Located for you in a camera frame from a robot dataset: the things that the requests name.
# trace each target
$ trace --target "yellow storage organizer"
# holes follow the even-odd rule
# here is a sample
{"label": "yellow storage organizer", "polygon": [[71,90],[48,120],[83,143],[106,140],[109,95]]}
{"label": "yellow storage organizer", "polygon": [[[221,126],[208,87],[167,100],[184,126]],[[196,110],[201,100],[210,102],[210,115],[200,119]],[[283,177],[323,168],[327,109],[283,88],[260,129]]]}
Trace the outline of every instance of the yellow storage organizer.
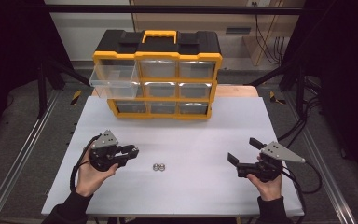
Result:
{"label": "yellow storage organizer", "polygon": [[222,55],[215,32],[107,30],[89,83],[118,118],[208,119]]}

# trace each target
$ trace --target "metal rail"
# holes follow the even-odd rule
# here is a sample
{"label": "metal rail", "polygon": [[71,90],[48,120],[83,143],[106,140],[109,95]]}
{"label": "metal rail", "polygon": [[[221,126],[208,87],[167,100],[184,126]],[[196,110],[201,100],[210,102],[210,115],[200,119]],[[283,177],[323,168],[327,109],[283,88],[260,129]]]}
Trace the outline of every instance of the metal rail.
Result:
{"label": "metal rail", "polygon": [[[295,100],[291,94],[285,94],[285,98],[293,111],[296,119],[299,119],[299,116],[296,112]],[[327,167],[322,154],[314,142],[312,135],[307,127],[304,128],[303,137],[305,144],[308,146],[308,152],[314,163],[315,167],[320,171],[322,180],[324,182],[324,189],[326,190],[327,195],[330,198],[330,201],[336,210],[337,216],[341,223],[343,224],[355,224],[356,220],[349,208],[347,202],[345,201],[344,196],[341,193],[341,190],[338,187],[336,180],[334,179],[330,169]]]}
{"label": "metal rail", "polygon": [[53,91],[51,94],[49,100],[48,100],[48,108],[43,115],[41,119],[38,119],[31,130],[30,134],[28,135],[27,140],[25,141],[24,145],[22,146],[22,149],[19,152],[19,155],[17,156],[16,160],[13,162],[10,170],[7,173],[7,176],[5,177],[5,180],[1,184],[0,187],[0,212],[2,208],[5,205],[5,202],[10,194],[10,192],[13,190],[14,185],[17,182],[17,179],[19,178],[22,168],[24,167],[25,163],[28,160],[28,157],[30,156],[31,152],[34,149],[34,145],[39,138],[39,135],[42,133],[45,124],[48,121],[48,118],[51,114],[51,111],[53,110],[57,99],[61,95],[61,91]]}

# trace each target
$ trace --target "small metal part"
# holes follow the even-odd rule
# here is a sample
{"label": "small metal part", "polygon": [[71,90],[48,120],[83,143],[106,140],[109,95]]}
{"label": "small metal part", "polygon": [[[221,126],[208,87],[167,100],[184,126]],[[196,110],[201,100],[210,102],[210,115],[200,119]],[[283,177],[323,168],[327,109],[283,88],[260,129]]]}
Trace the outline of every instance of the small metal part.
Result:
{"label": "small metal part", "polygon": [[118,144],[118,140],[112,134],[110,130],[106,130],[101,136],[94,142],[92,148],[110,147]]}
{"label": "small metal part", "polygon": [[306,162],[304,158],[299,157],[296,153],[292,152],[290,149],[282,146],[277,142],[269,143],[260,151],[261,153],[280,161],[296,161],[301,163]]}
{"label": "small metal part", "polygon": [[154,171],[159,170],[159,164],[155,163],[155,164],[153,165],[153,170],[154,170]]}
{"label": "small metal part", "polygon": [[164,171],[164,170],[165,170],[165,164],[164,164],[164,163],[162,163],[162,164],[159,165],[159,170],[160,170],[160,171]]}

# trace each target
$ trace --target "white tabletop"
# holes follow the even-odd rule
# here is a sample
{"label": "white tabletop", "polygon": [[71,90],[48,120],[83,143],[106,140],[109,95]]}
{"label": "white tabletop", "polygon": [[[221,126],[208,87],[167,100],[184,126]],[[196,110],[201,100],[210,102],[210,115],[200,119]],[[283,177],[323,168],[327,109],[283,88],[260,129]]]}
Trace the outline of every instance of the white tabletop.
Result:
{"label": "white tabletop", "polygon": [[[43,207],[49,214],[70,193],[69,179],[83,147],[95,135],[112,131],[119,145],[140,152],[108,178],[87,213],[99,217],[245,217],[259,213],[257,189],[238,178],[227,161],[255,163],[259,151],[249,145],[276,141],[262,98],[216,97],[208,120],[118,119],[106,100],[89,97],[62,165]],[[164,163],[165,171],[153,164]],[[293,183],[282,181],[287,216],[303,211]]]}

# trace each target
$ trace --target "white wall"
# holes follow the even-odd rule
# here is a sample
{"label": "white wall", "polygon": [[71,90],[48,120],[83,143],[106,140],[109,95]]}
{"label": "white wall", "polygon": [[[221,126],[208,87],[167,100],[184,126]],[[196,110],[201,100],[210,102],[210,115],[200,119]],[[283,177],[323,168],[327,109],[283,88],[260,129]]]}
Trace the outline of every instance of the white wall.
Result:
{"label": "white wall", "polygon": [[[129,0],[45,0],[46,4],[129,5]],[[91,61],[107,29],[133,32],[130,13],[51,13],[71,61]]]}

